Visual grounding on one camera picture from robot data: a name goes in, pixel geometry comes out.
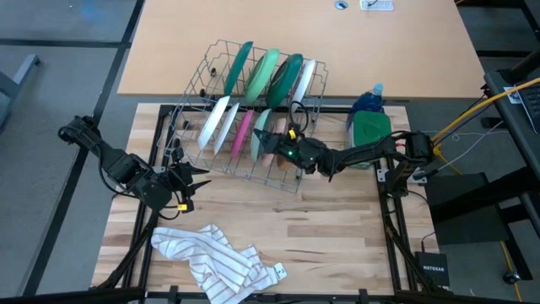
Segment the light wooden desk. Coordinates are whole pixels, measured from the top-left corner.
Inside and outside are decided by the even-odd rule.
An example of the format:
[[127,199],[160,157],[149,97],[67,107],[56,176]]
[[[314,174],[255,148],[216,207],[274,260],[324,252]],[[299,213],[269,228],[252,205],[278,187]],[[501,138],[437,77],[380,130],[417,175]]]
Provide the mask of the light wooden desk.
[[118,91],[180,95],[218,40],[252,41],[324,62],[325,92],[356,96],[383,84],[391,98],[476,98],[483,68],[454,0],[145,0]]

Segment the blue dish soap bottle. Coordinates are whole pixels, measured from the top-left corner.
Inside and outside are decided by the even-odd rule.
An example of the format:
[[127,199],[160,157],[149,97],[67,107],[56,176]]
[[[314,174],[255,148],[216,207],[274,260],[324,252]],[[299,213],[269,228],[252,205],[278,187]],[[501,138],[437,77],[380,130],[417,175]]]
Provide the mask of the blue dish soap bottle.
[[382,92],[383,83],[377,83],[372,90],[364,92],[348,110],[346,128],[349,128],[354,114],[358,111],[383,112]]

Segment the pink plate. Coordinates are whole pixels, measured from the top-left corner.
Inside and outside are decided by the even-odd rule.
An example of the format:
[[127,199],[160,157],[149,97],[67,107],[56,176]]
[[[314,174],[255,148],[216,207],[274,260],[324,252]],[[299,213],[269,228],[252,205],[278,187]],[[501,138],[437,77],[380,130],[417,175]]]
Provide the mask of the pink plate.
[[237,130],[232,149],[231,149],[231,156],[233,159],[238,159],[240,154],[240,149],[242,147],[243,141],[245,139],[246,133],[248,131],[248,128],[251,123],[251,119],[253,117],[254,111],[249,110],[243,117],[240,122],[240,127]]

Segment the green Cascade detergent tub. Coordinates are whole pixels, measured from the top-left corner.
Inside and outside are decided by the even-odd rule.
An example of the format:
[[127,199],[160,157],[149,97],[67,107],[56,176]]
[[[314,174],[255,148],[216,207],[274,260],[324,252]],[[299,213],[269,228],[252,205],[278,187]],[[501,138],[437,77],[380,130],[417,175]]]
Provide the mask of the green Cascade detergent tub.
[[373,144],[392,132],[391,120],[383,112],[356,111],[349,113],[345,127],[345,147]]

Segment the white desk power strip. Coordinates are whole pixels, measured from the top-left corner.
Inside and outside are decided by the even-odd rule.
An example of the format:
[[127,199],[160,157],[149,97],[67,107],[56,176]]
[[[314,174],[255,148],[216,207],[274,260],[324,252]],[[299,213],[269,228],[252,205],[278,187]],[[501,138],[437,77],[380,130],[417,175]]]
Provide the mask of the white desk power strip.
[[394,10],[393,0],[359,0],[363,11],[391,12]]

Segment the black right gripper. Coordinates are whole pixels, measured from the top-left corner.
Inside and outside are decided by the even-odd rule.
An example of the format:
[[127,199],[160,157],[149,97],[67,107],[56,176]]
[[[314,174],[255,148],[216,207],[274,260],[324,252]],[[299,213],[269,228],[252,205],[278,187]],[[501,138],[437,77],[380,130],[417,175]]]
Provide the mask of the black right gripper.
[[321,140],[316,138],[301,138],[299,140],[286,139],[284,136],[278,141],[278,134],[255,128],[255,136],[261,142],[261,157],[277,155],[285,158],[305,174],[314,174],[316,171],[323,176],[333,173],[333,152]]

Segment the dark green plate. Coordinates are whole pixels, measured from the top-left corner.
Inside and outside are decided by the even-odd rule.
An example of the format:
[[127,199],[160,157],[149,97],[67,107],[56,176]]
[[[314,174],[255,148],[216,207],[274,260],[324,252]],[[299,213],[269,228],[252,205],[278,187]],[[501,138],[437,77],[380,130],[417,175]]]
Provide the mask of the dark green plate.
[[237,52],[235,56],[235,60],[233,61],[232,66],[229,70],[227,79],[225,80],[225,84],[224,84],[225,95],[232,94],[233,88],[235,87],[235,84],[240,76],[240,73],[243,70],[244,64],[250,54],[252,46],[253,46],[253,42],[247,41],[240,47],[240,50]]

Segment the white red-striped kitchen towel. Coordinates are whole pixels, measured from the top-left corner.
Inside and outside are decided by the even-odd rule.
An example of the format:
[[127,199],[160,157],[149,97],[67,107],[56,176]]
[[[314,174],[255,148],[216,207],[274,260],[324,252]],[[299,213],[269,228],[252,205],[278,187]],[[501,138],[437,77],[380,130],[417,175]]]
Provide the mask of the white red-striped kitchen towel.
[[252,293],[281,280],[274,267],[263,263],[254,245],[235,250],[214,224],[199,231],[158,227],[151,245],[169,260],[187,262],[197,287],[205,292],[210,304],[240,304]]

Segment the light green plate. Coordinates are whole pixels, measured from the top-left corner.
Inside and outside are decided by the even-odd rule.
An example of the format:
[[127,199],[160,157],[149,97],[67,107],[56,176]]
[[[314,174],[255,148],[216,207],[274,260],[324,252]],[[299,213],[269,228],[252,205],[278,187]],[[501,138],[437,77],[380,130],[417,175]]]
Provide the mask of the light green plate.
[[269,49],[257,62],[246,84],[245,99],[248,104],[252,104],[264,90],[272,76],[279,53],[277,48]]

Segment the black keyboard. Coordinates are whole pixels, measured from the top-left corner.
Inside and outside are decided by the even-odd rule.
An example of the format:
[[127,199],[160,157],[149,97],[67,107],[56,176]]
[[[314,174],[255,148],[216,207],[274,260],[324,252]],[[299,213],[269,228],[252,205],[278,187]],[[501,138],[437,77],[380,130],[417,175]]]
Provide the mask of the black keyboard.
[[532,129],[540,134],[540,84],[534,84],[518,91]]

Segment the teal green plate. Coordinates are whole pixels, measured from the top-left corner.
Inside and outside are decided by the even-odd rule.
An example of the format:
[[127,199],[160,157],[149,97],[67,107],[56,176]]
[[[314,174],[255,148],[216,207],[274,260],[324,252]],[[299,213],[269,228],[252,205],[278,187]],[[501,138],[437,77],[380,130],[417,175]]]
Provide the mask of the teal green plate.
[[275,109],[292,88],[302,67],[304,58],[302,54],[290,55],[278,68],[269,86],[266,98],[267,107]]

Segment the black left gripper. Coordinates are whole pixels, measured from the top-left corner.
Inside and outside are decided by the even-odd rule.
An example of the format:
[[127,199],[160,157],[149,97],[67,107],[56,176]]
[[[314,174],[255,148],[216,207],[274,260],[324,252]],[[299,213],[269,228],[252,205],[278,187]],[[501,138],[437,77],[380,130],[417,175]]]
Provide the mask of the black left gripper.
[[159,175],[161,180],[171,191],[180,193],[181,202],[184,202],[191,198],[200,187],[210,183],[210,180],[193,183],[192,176],[207,173],[208,170],[196,168],[189,162],[176,162]]

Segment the black side desk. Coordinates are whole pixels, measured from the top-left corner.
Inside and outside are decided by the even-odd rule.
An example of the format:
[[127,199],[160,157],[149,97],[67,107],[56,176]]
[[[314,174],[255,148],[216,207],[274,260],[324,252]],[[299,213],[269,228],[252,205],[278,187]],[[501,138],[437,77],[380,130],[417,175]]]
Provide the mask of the black side desk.
[[514,67],[484,75],[488,96],[503,93],[494,102],[502,125],[510,132],[526,165],[491,182],[503,200],[518,197],[527,218],[540,237],[540,134],[532,125],[518,91],[540,84],[540,50],[530,53]]

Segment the black Netgear network switch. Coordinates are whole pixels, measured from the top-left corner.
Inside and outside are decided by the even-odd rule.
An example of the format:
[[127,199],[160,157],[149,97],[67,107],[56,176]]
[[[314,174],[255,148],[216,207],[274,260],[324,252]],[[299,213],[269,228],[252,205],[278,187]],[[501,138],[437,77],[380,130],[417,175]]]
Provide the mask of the black Netgear network switch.
[[434,252],[416,252],[415,256],[423,271],[439,286],[450,287],[448,263],[445,254]]

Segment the black aluminium table frame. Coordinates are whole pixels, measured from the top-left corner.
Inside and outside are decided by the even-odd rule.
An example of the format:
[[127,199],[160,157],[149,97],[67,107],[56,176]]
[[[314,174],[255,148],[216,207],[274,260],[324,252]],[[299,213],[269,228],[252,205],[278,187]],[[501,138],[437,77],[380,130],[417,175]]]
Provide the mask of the black aluminium table frame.
[[[127,144],[127,151],[161,165],[164,152],[154,152],[155,143],[168,132],[167,125],[175,106],[138,105]],[[390,302],[394,294],[405,290],[416,295],[422,290],[419,277],[400,253],[397,242],[385,235],[383,220],[391,222],[403,248],[420,251],[420,240],[434,230],[429,206],[418,195],[402,198],[395,207],[387,207],[386,195],[374,169],[347,169],[332,182],[319,173],[295,179],[294,170],[268,168],[267,184],[241,176],[214,171],[195,176],[212,180],[197,190],[196,210],[176,220],[158,218],[159,225],[182,230],[198,230],[206,224],[222,229],[234,249],[253,243],[265,264],[282,262],[288,276],[246,301],[259,303],[304,304],[308,301]],[[116,197],[111,205],[107,227],[94,270],[92,285],[102,283],[121,262],[134,239],[150,219],[145,205],[130,198]],[[176,286],[176,302],[208,300],[189,271],[187,262],[165,260],[149,242],[143,245],[118,286],[141,285],[147,296],[137,304],[166,303],[170,287]]]

